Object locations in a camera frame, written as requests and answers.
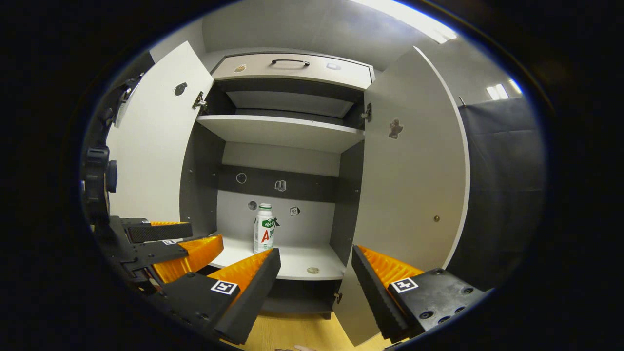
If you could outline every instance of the white shelf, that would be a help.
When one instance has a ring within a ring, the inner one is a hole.
[[[329,244],[311,247],[281,246],[281,269],[278,279],[287,280],[340,280],[345,267]],[[253,255],[253,242],[236,240],[223,236],[223,251],[210,265],[224,268]],[[308,273],[309,267],[319,272]]]
[[[342,153],[364,140],[364,131],[335,124],[273,116],[199,116],[204,127],[225,141],[268,144]]]

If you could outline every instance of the small round sticker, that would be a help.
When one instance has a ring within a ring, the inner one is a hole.
[[[245,69],[247,68],[247,64],[244,63],[238,67],[236,67],[236,69],[234,70],[234,73],[240,73],[243,72]]]

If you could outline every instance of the drawer handle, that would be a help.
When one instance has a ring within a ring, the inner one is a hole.
[[[291,60],[291,59],[277,59],[277,60],[271,61],[271,64],[276,64],[277,61],[294,61],[294,62],[301,62],[301,63],[303,63],[304,66],[309,66],[310,65],[310,62],[308,62],[308,61],[304,61],[304,60]]]

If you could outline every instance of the green label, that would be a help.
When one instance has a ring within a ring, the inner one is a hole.
[[[267,220],[263,220],[262,221],[262,226],[265,228],[273,228],[275,224],[273,223],[273,219],[269,218]]]

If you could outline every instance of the ceiling light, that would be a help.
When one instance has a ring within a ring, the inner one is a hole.
[[[499,93],[499,96],[501,99],[509,98],[509,95],[507,95],[507,91],[505,91],[505,88],[503,87],[502,84],[496,84],[495,88],[496,88],[496,92]]]
[[[415,9],[391,0],[351,0],[388,14],[442,44],[457,38],[453,30]]]
[[[486,90],[488,94],[490,94],[490,97],[492,98],[492,100],[500,99],[499,93],[496,91],[494,87],[487,87]]]
[[[515,80],[509,79],[509,84],[518,92],[518,94],[522,94],[522,91],[520,90],[520,87],[515,82]]]

